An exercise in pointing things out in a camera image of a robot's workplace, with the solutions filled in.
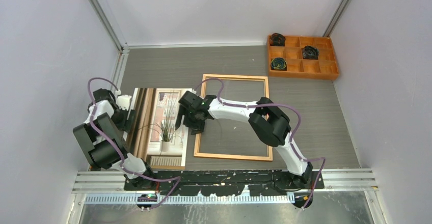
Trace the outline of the plant window photo print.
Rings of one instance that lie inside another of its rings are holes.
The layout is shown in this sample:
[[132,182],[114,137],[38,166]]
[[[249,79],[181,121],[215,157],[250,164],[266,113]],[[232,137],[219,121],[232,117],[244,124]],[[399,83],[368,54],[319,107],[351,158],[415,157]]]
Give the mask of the plant window photo print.
[[136,118],[127,136],[132,155],[157,170],[184,170],[188,128],[176,127],[179,99],[192,89],[136,88],[131,108]]

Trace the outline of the orange wooden picture frame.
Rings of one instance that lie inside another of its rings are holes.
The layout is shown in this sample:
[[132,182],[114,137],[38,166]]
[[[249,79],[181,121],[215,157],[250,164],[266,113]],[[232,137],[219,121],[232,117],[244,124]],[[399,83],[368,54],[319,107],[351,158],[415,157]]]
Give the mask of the orange wooden picture frame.
[[[222,74],[203,74],[202,82],[197,85],[201,87],[201,95],[206,92],[206,80],[217,78],[220,80],[238,80],[238,81],[261,81],[263,82],[264,95],[269,97],[269,85],[267,76],[248,76],[248,75],[222,75]],[[235,160],[256,160],[256,161],[273,161],[273,149],[271,146],[266,147],[266,156],[251,156],[251,155],[234,155],[234,154],[216,154],[200,152],[201,134],[196,134],[194,145],[194,157],[202,158],[218,158],[218,159],[235,159]]]

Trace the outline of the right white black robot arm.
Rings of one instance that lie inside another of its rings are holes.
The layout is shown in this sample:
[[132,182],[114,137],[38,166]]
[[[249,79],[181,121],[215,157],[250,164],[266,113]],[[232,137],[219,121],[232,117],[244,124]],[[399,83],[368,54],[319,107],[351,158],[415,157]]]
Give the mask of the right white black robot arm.
[[312,164],[306,160],[296,145],[289,117],[281,110],[282,104],[267,97],[258,101],[240,102],[222,99],[219,95],[200,97],[187,91],[179,99],[175,128],[188,127],[192,134],[204,131],[206,120],[228,119],[248,123],[264,144],[275,148],[284,160],[291,183],[305,188],[312,177]]

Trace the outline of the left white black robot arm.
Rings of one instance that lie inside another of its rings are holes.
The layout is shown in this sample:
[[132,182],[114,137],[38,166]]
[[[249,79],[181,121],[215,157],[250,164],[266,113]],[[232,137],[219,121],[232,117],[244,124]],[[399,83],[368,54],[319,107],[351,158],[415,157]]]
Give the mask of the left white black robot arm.
[[153,170],[129,151],[125,139],[136,120],[136,111],[130,107],[132,97],[117,96],[107,89],[98,89],[91,97],[88,117],[73,129],[89,165],[121,172],[127,187],[151,190],[156,184]]

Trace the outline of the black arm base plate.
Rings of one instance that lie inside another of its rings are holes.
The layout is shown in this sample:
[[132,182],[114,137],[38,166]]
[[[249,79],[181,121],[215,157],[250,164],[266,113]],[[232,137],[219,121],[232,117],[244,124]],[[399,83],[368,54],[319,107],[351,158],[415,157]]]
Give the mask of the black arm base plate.
[[239,196],[248,190],[253,197],[284,195],[288,191],[310,190],[316,181],[317,171],[313,171],[306,184],[301,183],[288,171],[284,170],[187,170],[187,171],[155,171],[151,178],[168,179],[168,182],[154,182],[141,177],[126,180],[125,190],[156,190],[167,194],[176,183],[173,178],[180,177],[179,184],[171,196],[209,197],[212,194],[223,196]]

